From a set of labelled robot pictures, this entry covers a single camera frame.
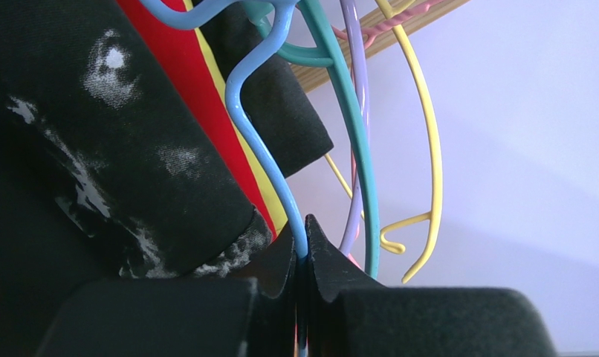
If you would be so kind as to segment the black white-patterned trousers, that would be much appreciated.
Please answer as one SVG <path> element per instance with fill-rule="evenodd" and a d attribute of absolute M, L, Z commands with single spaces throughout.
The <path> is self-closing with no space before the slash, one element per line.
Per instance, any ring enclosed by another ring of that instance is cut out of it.
<path fill-rule="evenodd" d="M 103 278 L 223 277 L 272 233 L 115 1 L 0 1 L 0 356 Z"/>

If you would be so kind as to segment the blue wire hanger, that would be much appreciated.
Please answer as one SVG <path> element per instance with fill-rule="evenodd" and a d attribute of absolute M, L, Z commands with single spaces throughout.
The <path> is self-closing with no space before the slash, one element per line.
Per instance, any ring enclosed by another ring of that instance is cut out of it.
<path fill-rule="evenodd" d="M 141 4 L 165 25 L 178 30 L 193 30 L 201 27 L 218 15 L 233 1 L 202 1 L 187 12 L 173 10 L 162 1 L 142 1 Z M 278 164 L 273 159 L 270 150 L 264 144 L 253 124 L 247 119 L 241 102 L 241 90 L 246 79 L 267 60 L 269 60 L 285 43 L 291 26 L 291 20 L 296 1 L 271 1 L 274 8 L 274 21 L 271 32 L 247 54 L 230 72 L 225 89 L 225 104 L 234 126 L 242 134 L 248 146 L 252 149 L 258 162 L 273 185 L 279 197 L 290 225 L 294 238 L 297 256 L 296 277 L 297 293 L 297 348 L 298 356 L 308 355 L 308 237 L 305 223 L 300 215 L 297 202 L 289 188 Z"/>

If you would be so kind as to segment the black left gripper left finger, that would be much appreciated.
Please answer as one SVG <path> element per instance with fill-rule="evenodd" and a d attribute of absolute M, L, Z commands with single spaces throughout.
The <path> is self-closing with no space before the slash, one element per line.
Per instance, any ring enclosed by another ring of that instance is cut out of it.
<path fill-rule="evenodd" d="M 221 279 L 101 280 L 66 300 L 38 356 L 292 356 L 289 228 Z"/>

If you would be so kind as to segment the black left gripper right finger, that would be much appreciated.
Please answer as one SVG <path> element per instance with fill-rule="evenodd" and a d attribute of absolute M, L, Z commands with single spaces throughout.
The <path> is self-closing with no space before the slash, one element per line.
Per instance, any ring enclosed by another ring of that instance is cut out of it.
<path fill-rule="evenodd" d="M 310 356 L 555 356 L 534 305 L 504 288 L 386 287 L 307 216 Z"/>

